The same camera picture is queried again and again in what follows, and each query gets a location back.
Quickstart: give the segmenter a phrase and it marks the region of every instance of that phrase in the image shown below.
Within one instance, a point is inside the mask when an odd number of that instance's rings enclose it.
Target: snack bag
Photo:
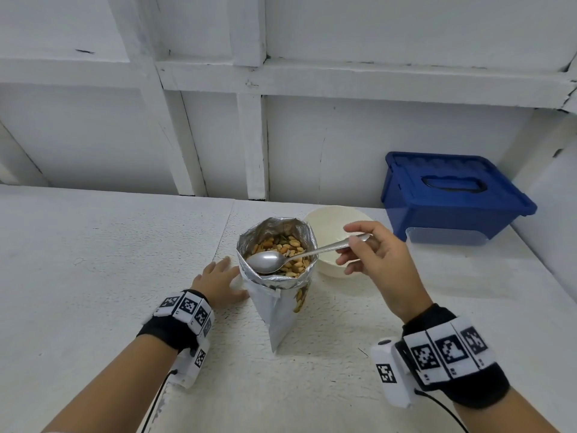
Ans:
[[[308,223],[283,217],[270,217],[253,226],[241,234],[237,243],[243,283],[250,293],[258,314],[268,327],[270,348],[273,352],[289,333],[297,320],[299,311],[305,304],[317,255],[307,257],[303,262],[292,262],[296,263],[292,266],[295,272],[285,270],[285,268],[272,275],[259,275],[246,263],[245,259],[262,249],[263,243],[267,246],[264,250],[279,251],[282,249],[278,249],[278,246],[282,246],[285,242],[287,245],[293,242],[291,249],[295,253],[306,252],[317,247],[313,230]],[[299,247],[294,246],[295,242],[298,242],[302,251],[296,250]]]

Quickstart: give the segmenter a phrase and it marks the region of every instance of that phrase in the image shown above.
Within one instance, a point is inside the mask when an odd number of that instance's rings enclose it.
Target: metal spoon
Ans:
[[[371,237],[371,235],[361,234],[357,235],[357,237],[363,241],[366,241],[369,237]],[[349,247],[348,238],[345,238],[344,240],[341,241],[337,241],[336,243],[333,243],[331,245],[319,247],[317,249],[313,249],[308,252],[300,253],[292,257],[285,257],[283,254],[275,250],[267,250],[265,252],[259,252],[254,255],[251,255],[246,260],[246,263],[252,269],[254,269],[256,273],[261,275],[268,275],[273,274],[278,269],[283,267],[286,264],[286,262],[289,262],[291,260],[302,257],[308,257],[309,255],[316,255],[318,253],[330,252],[332,250],[344,249],[345,247]]]

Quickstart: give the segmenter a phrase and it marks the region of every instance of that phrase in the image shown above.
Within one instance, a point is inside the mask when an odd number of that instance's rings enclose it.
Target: black cable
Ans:
[[[156,393],[156,398],[154,399],[152,406],[150,407],[150,412],[148,412],[148,416],[146,418],[146,421],[144,422],[144,425],[142,426],[142,429],[140,431],[140,433],[144,433],[144,430],[146,430],[146,426],[148,425],[148,422],[150,421],[150,416],[152,416],[152,413],[154,412],[154,407],[156,406],[156,402],[158,401],[158,398],[160,398],[160,393],[162,392],[162,388],[164,387],[164,385],[166,384],[166,380],[169,379],[169,377],[171,375],[176,375],[178,373],[177,369],[173,369],[172,371],[170,371],[166,377],[164,378],[164,381],[162,382],[162,384],[160,385],[160,389],[158,390],[158,392]]]
[[[455,421],[457,421],[457,422],[459,423],[459,425],[461,426],[461,428],[462,428],[463,430],[465,430],[466,433],[469,433],[469,430],[467,430],[467,427],[465,427],[465,425],[461,422],[461,420],[460,420],[459,418],[457,418],[457,416],[456,416],[453,412],[451,412],[451,410],[449,410],[449,408],[447,408],[447,406],[445,406],[442,402],[440,402],[439,400],[437,400],[435,397],[432,397],[431,395],[423,392],[422,390],[415,389],[415,393],[416,393],[417,395],[422,396],[422,397],[427,397],[429,400],[435,401],[437,404],[439,404],[439,406],[441,406],[442,408],[444,408],[445,411],[446,411],[449,415],[451,415]]]

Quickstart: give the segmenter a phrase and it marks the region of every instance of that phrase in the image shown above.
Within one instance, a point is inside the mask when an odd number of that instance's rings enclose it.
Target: table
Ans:
[[[0,429],[41,429],[132,340],[161,292],[234,256],[259,220],[314,208],[0,186]],[[360,210],[389,226],[384,210]],[[513,385],[575,431],[577,305],[516,233],[478,248],[409,246],[433,299],[469,315]],[[386,404],[365,353],[399,334],[364,276],[316,274],[275,355],[250,300],[220,311],[197,382],[166,389],[151,431],[458,432],[429,400]]]

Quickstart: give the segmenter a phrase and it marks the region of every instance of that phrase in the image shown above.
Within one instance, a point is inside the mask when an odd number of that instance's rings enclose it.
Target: bowl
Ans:
[[[305,221],[313,229],[318,247],[344,240],[350,235],[360,234],[360,232],[345,232],[343,230],[343,226],[347,223],[356,222],[357,220],[372,219],[355,208],[341,207],[339,205],[317,208],[305,216]],[[317,261],[318,270],[322,274],[334,278],[345,278],[359,274],[355,272],[352,275],[345,275],[344,268],[346,266],[337,266],[335,262],[338,257],[339,254],[335,251],[320,253]]]

